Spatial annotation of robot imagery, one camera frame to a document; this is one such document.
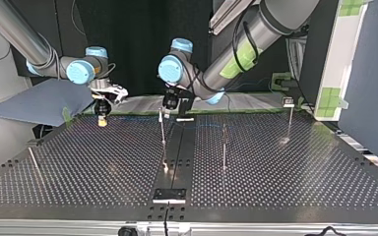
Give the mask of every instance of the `metal post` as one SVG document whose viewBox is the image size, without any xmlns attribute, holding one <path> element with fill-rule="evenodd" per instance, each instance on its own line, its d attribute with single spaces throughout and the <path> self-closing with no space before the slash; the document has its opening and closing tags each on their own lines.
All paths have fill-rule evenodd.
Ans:
<svg viewBox="0 0 378 236">
<path fill-rule="evenodd" d="M 35 160 L 35 155 L 33 154 L 33 152 L 32 152 L 32 148 L 31 148 L 31 147 L 29 147 L 29 152 L 30 152 L 31 159 L 32 159 L 32 162 L 33 162 L 34 167 L 38 169 L 38 168 L 39 168 L 39 167 L 38 167 L 38 163 L 37 163 L 36 160 Z"/>
<path fill-rule="evenodd" d="M 0 0 L 0 33 L 34 65 L 43 65 L 50 57 L 47 42 L 28 24 L 8 1 Z"/>
</svg>

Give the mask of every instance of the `metal rod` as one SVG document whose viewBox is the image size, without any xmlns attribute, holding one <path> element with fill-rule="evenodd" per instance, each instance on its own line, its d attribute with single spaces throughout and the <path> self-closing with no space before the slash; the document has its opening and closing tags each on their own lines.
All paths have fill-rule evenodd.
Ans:
<svg viewBox="0 0 378 236">
<path fill-rule="evenodd" d="M 34 167 L 38 169 L 38 163 L 35 160 L 35 155 L 33 154 L 31 147 L 29 147 L 29 152 L 30 152 L 30 156 L 32 158 L 32 162 L 33 162 Z"/>
<path fill-rule="evenodd" d="M 50 57 L 45 40 L 8 1 L 0 0 L 0 33 L 34 65 L 43 65 Z"/>
<path fill-rule="evenodd" d="M 226 143 L 228 142 L 228 132 L 226 130 L 226 124 L 223 124 L 222 134 L 223 134 L 222 169 L 223 171 L 225 171 L 226 169 Z"/>
<path fill-rule="evenodd" d="M 292 124 L 292 117 L 293 117 L 293 107 L 290 108 L 289 127 Z"/>
<path fill-rule="evenodd" d="M 165 134 L 164 134 L 164 125 L 162 121 L 161 108 L 158 109 L 158 121 L 160 122 L 160 127 L 161 127 L 161 143 L 162 143 L 162 148 L 163 148 L 163 160 L 166 160 L 167 156 L 166 156 L 166 150 L 165 150 Z"/>
</svg>

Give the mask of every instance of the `gray panel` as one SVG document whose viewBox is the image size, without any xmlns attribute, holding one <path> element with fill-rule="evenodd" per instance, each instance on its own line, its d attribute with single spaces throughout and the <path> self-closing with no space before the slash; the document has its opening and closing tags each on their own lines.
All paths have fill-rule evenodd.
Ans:
<svg viewBox="0 0 378 236">
<path fill-rule="evenodd" d="M 65 122 L 66 109 L 74 117 L 92 101 L 86 85 L 50 79 L 0 103 L 0 118 L 58 127 Z"/>
<path fill-rule="evenodd" d="M 340 127 L 378 155 L 378 0 L 369 3 L 346 91 Z"/>
<path fill-rule="evenodd" d="M 311 15 L 300 86 L 308 102 L 315 104 L 327 59 L 339 0 L 321 0 Z"/>
</svg>

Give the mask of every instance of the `small white object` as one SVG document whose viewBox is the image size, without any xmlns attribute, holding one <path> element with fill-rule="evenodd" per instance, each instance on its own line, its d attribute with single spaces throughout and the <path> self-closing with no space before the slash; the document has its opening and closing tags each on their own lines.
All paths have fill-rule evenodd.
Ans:
<svg viewBox="0 0 378 236">
<path fill-rule="evenodd" d="M 194 118 L 176 118 L 177 122 L 194 121 Z"/>
<path fill-rule="evenodd" d="M 294 100 L 293 100 L 293 98 L 290 97 L 290 96 L 285 96 L 283 98 L 283 107 L 288 107 L 288 108 L 294 107 Z"/>
<path fill-rule="evenodd" d="M 184 205 L 186 204 L 186 200 L 174 200 L 174 199 L 153 200 L 153 204 Z"/>
<path fill-rule="evenodd" d="M 345 101 L 344 99 L 340 98 L 340 104 L 339 104 L 339 107 L 341 109 L 345 109 L 347 110 L 348 109 L 348 102 Z"/>
</svg>

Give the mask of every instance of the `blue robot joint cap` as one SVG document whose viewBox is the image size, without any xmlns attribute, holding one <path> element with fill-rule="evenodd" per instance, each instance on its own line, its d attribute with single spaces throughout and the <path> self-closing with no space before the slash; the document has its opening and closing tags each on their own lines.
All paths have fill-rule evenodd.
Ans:
<svg viewBox="0 0 378 236">
<path fill-rule="evenodd" d="M 103 47 L 99 47 L 99 46 L 87 47 L 86 55 L 87 56 L 94 56 L 94 57 L 108 58 L 108 52 L 106 51 L 106 49 L 103 48 Z"/>
<path fill-rule="evenodd" d="M 171 41 L 171 47 L 189 53 L 193 52 L 193 43 L 185 38 L 173 39 L 173 41 Z"/>
<path fill-rule="evenodd" d="M 95 78 L 95 68 L 85 60 L 76 60 L 69 64 L 66 75 L 71 82 L 83 85 Z"/>
<path fill-rule="evenodd" d="M 183 65 L 175 56 L 167 55 L 158 65 L 158 75 L 166 83 L 177 83 L 182 79 Z"/>
</svg>

